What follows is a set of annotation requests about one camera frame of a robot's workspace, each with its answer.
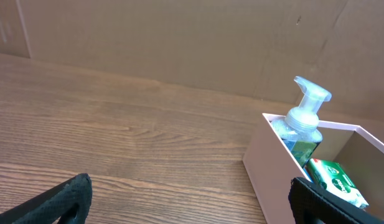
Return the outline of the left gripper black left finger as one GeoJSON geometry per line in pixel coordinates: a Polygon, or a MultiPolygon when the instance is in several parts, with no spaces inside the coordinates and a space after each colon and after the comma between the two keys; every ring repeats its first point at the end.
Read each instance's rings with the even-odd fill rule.
{"type": "Polygon", "coordinates": [[[81,173],[1,213],[0,224],[84,224],[92,196],[91,178],[81,173]]]}

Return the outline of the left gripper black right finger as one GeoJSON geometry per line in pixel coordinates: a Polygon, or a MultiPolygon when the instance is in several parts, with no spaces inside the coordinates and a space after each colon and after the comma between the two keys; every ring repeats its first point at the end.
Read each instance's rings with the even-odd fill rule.
{"type": "Polygon", "coordinates": [[[384,224],[302,177],[291,181],[288,200],[296,224],[384,224]]]}

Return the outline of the green soap bar pack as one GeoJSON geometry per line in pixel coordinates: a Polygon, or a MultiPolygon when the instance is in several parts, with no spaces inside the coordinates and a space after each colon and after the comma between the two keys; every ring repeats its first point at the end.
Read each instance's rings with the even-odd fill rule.
{"type": "Polygon", "coordinates": [[[339,163],[312,158],[307,162],[306,170],[311,180],[326,191],[360,209],[369,206],[339,163]]]}

